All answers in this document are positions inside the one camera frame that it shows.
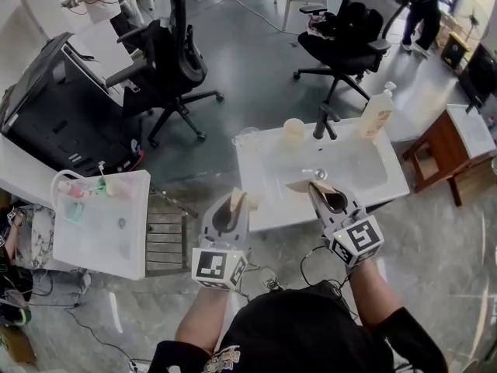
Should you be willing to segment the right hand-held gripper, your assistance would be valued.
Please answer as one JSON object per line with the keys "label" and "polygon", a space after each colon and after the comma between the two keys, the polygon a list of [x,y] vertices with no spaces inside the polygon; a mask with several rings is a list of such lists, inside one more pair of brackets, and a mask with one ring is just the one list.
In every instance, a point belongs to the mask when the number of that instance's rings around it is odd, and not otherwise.
{"label": "right hand-held gripper", "polygon": [[286,187],[296,193],[308,193],[323,224],[325,247],[346,267],[360,265],[384,244],[376,218],[366,212],[350,189],[321,180],[287,183]]}

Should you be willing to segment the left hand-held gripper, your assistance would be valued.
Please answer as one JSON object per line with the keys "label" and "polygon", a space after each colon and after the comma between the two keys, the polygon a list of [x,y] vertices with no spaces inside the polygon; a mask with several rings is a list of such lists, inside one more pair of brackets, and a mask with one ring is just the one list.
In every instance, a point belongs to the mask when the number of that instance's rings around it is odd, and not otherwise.
{"label": "left hand-held gripper", "polygon": [[233,291],[248,267],[246,242],[249,210],[257,211],[260,197],[237,187],[205,213],[199,246],[192,250],[192,279],[205,288]]}

